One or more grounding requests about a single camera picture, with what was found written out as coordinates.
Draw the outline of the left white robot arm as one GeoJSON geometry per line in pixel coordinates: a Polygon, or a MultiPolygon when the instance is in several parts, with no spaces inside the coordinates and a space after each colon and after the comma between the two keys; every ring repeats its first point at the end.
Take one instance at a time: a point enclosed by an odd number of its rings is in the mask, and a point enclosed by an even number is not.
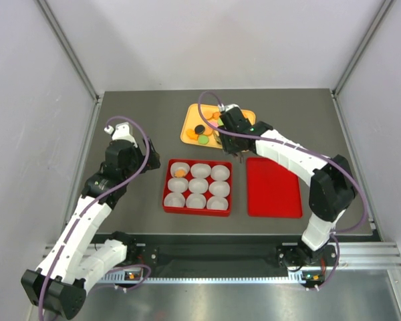
{"type": "Polygon", "coordinates": [[[138,175],[158,169],[160,156],[142,127],[119,116],[119,124],[107,124],[111,141],[99,170],[84,184],[76,208],[59,239],[34,269],[26,270],[21,285],[29,301],[45,313],[74,318],[92,288],[109,272],[135,265],[143,269],[140,251],[133,237],[115,232],[104,245],[84,257],[99,227],[138,175]]]}

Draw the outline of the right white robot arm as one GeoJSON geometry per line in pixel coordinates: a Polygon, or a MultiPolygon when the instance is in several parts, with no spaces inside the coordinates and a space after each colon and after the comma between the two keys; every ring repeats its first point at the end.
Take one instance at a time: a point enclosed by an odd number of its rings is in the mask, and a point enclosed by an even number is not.
{"type": "Polygon", "coordinates": [[[236,104],[219,105],[219,118],[219,139],[227,154],[250,151],[287,169],[309,187],[312,214],[296,253],[301,264],[315,264],[322,258],[338,220],[357,195],[348,160],[341,155],[315,156],[272,126],[251,124],[236,104]]]}

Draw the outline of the orange flower cookie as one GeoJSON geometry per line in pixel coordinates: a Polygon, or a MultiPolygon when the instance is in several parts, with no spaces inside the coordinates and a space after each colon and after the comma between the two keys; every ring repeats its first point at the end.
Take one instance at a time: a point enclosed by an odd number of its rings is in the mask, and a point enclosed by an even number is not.
{"type": "Polygon", "coordinates": [[[178,169],[174,172],[176,178],[184,178],[186,176],[186,171],[184,169],[178,169]]]}

